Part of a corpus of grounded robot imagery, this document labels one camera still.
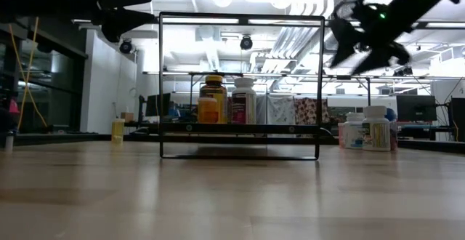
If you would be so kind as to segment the floral hanging cloth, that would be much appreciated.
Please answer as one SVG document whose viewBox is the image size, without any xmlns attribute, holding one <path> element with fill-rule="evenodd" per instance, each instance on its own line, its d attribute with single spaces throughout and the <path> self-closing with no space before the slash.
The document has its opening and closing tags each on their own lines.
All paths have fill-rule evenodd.
<svg viewBox="0 0 465 240">
<path fill-rule="evenodd" d="M 295 122 L 298 125 L 312 125 L 317 121 L 317 100 L 313 98 L 295 98 Z M 328 103 L 326 99 L 322 100 L 322 122 L 330 122 L 328 114 Z"/>
</svg>

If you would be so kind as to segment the large white bottle maroon label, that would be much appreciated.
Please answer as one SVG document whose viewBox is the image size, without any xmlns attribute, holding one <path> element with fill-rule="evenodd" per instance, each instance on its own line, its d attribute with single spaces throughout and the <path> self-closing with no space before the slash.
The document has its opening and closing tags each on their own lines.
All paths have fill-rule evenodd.
<svg viewBox="0 0 465 240">
<path fill-rule="evenodd" d="M 256 123 L 256 92 L 253 90 L 254 79 L 238 78 L 232 92 L 232 123 Z"/>
</svg>

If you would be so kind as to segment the short white post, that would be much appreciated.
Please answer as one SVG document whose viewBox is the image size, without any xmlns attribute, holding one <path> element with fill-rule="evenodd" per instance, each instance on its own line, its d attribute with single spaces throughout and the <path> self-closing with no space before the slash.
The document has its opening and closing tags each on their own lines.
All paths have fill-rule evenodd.
<svg viewBox="0 0 465 240">
<path fill-rule="evenodd" d="M 11 153 L 14 147 L 15 133 L 13 131 L 8 131 L 5 137 L 4 151 Z"/>
</svg>

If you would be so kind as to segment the white hanging cloth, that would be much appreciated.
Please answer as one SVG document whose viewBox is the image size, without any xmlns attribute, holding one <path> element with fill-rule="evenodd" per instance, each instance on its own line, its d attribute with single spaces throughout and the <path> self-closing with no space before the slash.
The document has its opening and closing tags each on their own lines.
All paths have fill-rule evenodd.
<svg viewBox="0 0 465 240">
<path fill-rule="evenodd" d="M 269 96 L 267 98 L 269 124 L 295 124 L 295 103 L 292 96 Z"/>
</svg>

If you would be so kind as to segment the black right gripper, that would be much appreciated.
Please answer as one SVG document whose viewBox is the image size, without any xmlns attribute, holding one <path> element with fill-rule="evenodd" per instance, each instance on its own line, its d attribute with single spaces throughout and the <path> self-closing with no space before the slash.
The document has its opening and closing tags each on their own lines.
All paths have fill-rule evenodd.
<svg viewBox="0 0 465 240">
<path fill-rule="evenodd" d="M 393 42 L 402 33 L 412 31 L 412 25 L 442 0 L 391 0 L 389 4 L 364 3 L 354 7 L 354 19 L 364 30 L 361 42 L 372 48 L 369 55 L 352 71 L 359 75 L 367 71 L 390 67 L 390 59 L 405 65 L 411 56 L 402 44 Z M 330 23 L 338 41 L 330 67 L 334 68 L 355 53 L 358 31 L 345 19 L 334 18 Z"/>
</svg>

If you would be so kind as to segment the amber fish oil bottle yellow cap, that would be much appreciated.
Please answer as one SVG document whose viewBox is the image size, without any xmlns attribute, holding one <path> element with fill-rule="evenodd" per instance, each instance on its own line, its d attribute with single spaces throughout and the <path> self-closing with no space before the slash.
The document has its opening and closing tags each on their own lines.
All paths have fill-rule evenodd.
<svg viewBox="0 0 465 240">
<path fill-rule="evenodd" d="M 200 97 L 212 97 L 217 100 L 219 120 L 216 124 L 227 123 L 227 90 L 222 84 L 221 76 L 208 75 L 205 85 L 200 88 Z"/>
</svg>

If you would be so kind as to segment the slim yellow vial white cap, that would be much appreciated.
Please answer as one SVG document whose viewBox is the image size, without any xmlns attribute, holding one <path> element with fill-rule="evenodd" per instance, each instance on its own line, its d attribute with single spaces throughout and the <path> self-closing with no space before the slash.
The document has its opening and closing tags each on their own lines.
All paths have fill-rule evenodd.
<svg viewBox="0 0 465 240">
<path fill-rule="evenodd" d="M 111 128 L 111 142 L 115 145 L 121 145 L 124 141 L 124 124 L 123 119 L 114 119 Z"/>
</svg>

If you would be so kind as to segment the white bottle yellow striped label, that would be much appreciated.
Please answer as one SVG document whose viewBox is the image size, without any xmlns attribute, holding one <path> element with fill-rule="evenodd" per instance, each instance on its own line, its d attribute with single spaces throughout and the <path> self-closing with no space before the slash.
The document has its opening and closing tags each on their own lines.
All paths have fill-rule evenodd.
<svg viewBox="0 0 465 240">
<path fill-rule="evenodd" d="M 363 110 L 363 150 L 390 151 L 390 122 L 385 118 L 387 108 L 382 105 L 370 105 Z"/>
</svg>

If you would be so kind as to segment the white bottle blue label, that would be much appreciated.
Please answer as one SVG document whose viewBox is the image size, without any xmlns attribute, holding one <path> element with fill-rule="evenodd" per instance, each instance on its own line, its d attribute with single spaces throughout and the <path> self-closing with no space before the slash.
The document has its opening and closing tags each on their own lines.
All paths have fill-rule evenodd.
<svg viewBox="0 0 465 240">
<path fill-rule="evenodd" d="M 343 138 L 346 149 L 363 148 L 363 113 L 348 113 L 344 122 Z"/>
</svg>

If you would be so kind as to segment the grey hanging cloth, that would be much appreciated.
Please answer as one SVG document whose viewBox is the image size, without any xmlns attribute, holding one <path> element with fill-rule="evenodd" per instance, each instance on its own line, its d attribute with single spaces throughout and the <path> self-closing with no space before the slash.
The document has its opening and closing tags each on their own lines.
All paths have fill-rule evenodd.
<svg viewBox="0 0 465 240">
<path fill-rule="evenodd" d="M 257 124 L 267 123 L 267 96 L 258 95 L 256 97 L 256 122 Z"/>
</svg>

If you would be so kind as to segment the clear bottle blue cap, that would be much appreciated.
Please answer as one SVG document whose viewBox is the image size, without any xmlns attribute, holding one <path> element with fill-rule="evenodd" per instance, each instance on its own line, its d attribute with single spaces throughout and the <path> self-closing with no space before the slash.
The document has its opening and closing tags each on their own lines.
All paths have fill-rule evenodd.
<svg viewBox="0 0 465 240">
<path fill-rule="evenodd" d="M 389 121 L 389 137 L 391 151 L 397 150 L 397 115 L 391 108 L 387 108 L 385 118 Z"/>
</svg>

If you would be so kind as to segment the black computer monitor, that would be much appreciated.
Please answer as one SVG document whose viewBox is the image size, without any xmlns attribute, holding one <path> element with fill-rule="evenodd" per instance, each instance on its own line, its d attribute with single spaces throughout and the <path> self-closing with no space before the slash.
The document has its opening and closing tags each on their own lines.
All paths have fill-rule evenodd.
<svg viewBox="0 0 465 240">
<path fill-rule="evenodd" d="M 465 98 L 453 97 L 450 102 L 451 124 L 458 142 L 465 143 Z"/>
<path fill-rule="evenodd" d="M 399 121 L 436 121 L 436 100 L 428 95 L 398 95 L 397 118 Z"/>
<path fill-rule="evenodd" d="M 167 116 L 169 114 L 169 105 L 171 101 L 170 93 L 162 95 L 150 95 L 146 100 L 146 116 Z"/>
</svg>

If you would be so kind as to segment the clear acrylic tray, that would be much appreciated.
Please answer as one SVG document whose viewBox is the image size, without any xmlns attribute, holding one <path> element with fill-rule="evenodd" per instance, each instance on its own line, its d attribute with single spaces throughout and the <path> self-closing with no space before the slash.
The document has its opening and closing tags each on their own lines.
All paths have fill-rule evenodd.
<svg viewBox="0 0 465 240">
<path fill-rule="evenodd" d="M 209 19 L 213 25 L 218 25 L 221 19 L 233 20 L 233 25 L 271 26 L 273 20 L 282 20 L 283 27 L 305 27 L 320 29 L 319 64 L 317 74 L 317 102 L 316 120 L 313 125 L 271 125 L 271 124 L 169 124 L 158 123 L 159 156 L 162 159 L 232 159 L 232 160 L 280 160 L 280 161 L 317 161 L 320 156 L 320 139 L 323 135 L 323 51 L 326 30 L 324 16 L 303 15 L 247 15 L 227 13 L 201 13 L 201 12 L 160 12 L 159 24 L 159 51 L 163 51 L 163 26 L 165 24 L 202 25 L 202 19 Z M 289 138 L 267 137 L 267 135 L 312 135 L 308 142 L 315 147 L 313 156 L 257 156 L 257 155 L 218 155 L 218 154 L 166 154 L 164 143 L 174 141 L 172 133 L 184 133 L 188 143 L 212 143 L 214 138 L 220 139 L 221 144 L 268 145 L 286 144 Z M 264 134 L 265 137 L 246 137 L 247 134 Z"/>
</svg>

